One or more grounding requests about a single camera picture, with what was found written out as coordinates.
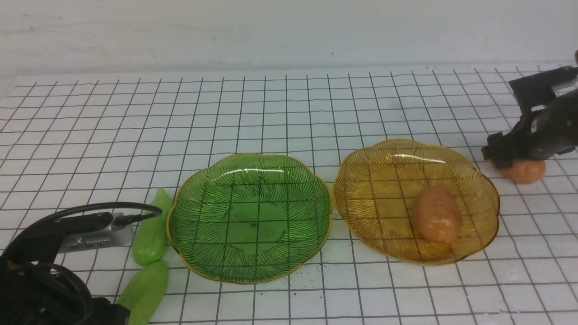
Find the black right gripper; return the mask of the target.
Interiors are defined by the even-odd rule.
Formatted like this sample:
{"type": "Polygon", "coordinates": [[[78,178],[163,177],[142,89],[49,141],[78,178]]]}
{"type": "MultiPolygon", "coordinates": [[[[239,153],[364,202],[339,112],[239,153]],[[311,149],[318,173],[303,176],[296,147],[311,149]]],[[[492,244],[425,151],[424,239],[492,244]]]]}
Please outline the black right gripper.
{"type": "Polygon", "coordinates": [[[498,169],[514,161],[547,160],[576,149],[578,144],[577,90],[557,96],[553,90],[531,88],[514,90],[520,107],[518,122],[507,134],[487,137],[483,158],[498,169]]]}

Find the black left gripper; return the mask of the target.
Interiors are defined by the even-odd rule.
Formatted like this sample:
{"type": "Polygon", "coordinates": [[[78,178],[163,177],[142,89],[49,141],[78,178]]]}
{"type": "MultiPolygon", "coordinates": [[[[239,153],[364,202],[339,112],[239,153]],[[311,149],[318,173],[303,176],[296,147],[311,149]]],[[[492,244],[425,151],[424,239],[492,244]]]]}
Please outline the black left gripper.
{"type": "Polygon", "coordinates": [[[37,222],[1,255],[3,325],[127,325],[130,311],[95,297],[78,275],[56,264],[66,238],[103,230],[101,222],[37,222]]]}

